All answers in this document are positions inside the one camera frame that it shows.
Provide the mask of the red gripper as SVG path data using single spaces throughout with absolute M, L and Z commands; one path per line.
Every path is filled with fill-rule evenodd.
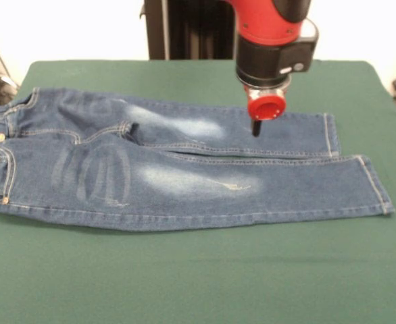
M 254 137 L 261 132 L 261 121 L 280 117 L 286 109 L 284 91 L 280 88 L 252 88 L 244 86 L 247 96 L 247 111 L 252 119 L 251 131 Z

